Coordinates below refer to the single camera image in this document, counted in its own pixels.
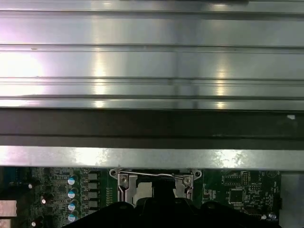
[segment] metal socket bracket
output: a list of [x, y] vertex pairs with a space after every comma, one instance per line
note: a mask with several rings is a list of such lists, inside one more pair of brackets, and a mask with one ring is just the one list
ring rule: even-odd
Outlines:
[[190, 174], [174, 175], [166, 173], [152, 174], [145, 172], [124, 171], [122, 169], [112, 169], [110, 170], [110, 176], [117, 179], [118, 201], [127, 202], [135, 206], [133, 203], [133, 197], [136, 194], [136, 181], [138, 175], [172, 177], [175, 179], [176, 197], [192, 200], [193, 183], [196, 179], [202, 176], [202, 173], [199, 170], [189, 170], [189, 172]]

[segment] screw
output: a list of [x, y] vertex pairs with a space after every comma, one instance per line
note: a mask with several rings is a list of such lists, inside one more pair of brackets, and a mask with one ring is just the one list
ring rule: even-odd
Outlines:
[[184, 178], [184, 183], [185, 184], [190, 184], [191, 183], [191, 178], [190, 177], [185, 177]]
[[126, 182], [127, 182], [126, 177], [122, 177], [120, 180], [121, 180], [123, 183], [126, 183]]

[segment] electrolytic capacitor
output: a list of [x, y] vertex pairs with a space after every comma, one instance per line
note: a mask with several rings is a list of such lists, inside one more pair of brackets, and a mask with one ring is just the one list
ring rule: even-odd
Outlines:
[[76, 176], [76, 175], [72, 175], [68, 180], [67, 180], [67, 182], [68, 182], [68, 184], [69, 185], [73, 185], [73, 184], [75, 184], [75, 182], [78, 180], [78, 177]]
[[33, 180], [33, 181], [30, 181], [29, 183], [28, 183], [28, 188], [29, 189], [33, 189], [33, 188], [35, 188], [36, 186], [38, 186], [38, 185], [40, 185], [40, 181], [39, 180]]
[[54, 198], [54, 195], [49, 193], [49, 194], [43, 194], [41, 197], [41, 203], [46, 204], [49, 201], [51, 201]]
[[78, 206], [78, 201], [76, 200], [76, 199], [74, 199], [74, 200], [72, 200], [71, 202], [70, 202], [70, 204], [68, 205], [68, 209], [69, 210], [71, 210], [71, 211], [73, 211], [73, 210], [75, 210], [76, 208], [77, 208], [77, 206]]
[[268, 218], [271, 220], [276, 220], [276, 214], [271, 212], [271, 213], [269, 213]]
[[31, 226], [35, 227], [35, 228], [42, 227], [43, 226], [43, 216], [39, 216], [36, 219], [34, 219], [31, 223]]
[[69, 214], [69, 216], [67, 217], [67, 219], [68, 219], [70, 222], [74, 222], [75, 220], [78, 219], [78, 215], [79, 215], [78, 211], [77, 211], [77, 210], [73, 210], [73, 211], [71, 212], [71, 214]]
[[72, 188], [72, 189], [68, 192], [67, 196], [68, 196], [70, 199], [73, 199], [73, 198], [77, 195], [77, 193], [78, 193], [78, 189], [77, 189], [77, 188]]

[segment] integrated circuit chip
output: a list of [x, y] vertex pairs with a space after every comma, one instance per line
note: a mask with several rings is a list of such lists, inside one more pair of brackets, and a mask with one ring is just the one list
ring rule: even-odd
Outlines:
[[241, 203], [243, 202], [244, 192], [242, 189], [231, 189], [230, 190], [230, 203]]
[[88, 188], [89, 189], [97, 189], [97, 183], [89, 183]]
[[97, 201], [89, 201], [89, 207], [90, 208], [97, 208], [98, 202]]
[[226, 176], [224, 177], [225, 185], [241, 185], [242, 179], [240, 176]]
[[88, 198], [98, 198], [98, 193], [95, 191], [90, 191], [88, 193]]
[[59, 186], [58, 191], [60, 192], [66, 192], [66, 187], [65, 186]]
[[90, 215], [90, 214], [93, 214], [95, 212], [97, 212], [97, 210], [89, 210], [88, 214]]
[[89, 173], [88, 179], [89, 181], [96, 181], [97, 180], [97, 173]]

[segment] black chip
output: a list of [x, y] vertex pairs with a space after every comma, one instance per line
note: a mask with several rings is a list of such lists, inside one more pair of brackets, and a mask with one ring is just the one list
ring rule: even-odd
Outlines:
[[230, 191], [230, 203], [243, 202], [243, 190], [231, 190]]
[[234, 176], [227, 176], [224, 177], [224, 184], [225, 185], [241, 185], [242, 179], [241, 177], [234, 177]]
[[66, 187], [65, 186], [59, 186], [58, 191], [60, 192], [66, 192]]
[[47, 208], [47, 212], [48, 212], [48, 213], [53, 213], [53, 208], [52, 208], [52, 207], [48, 207], [48, 208]]

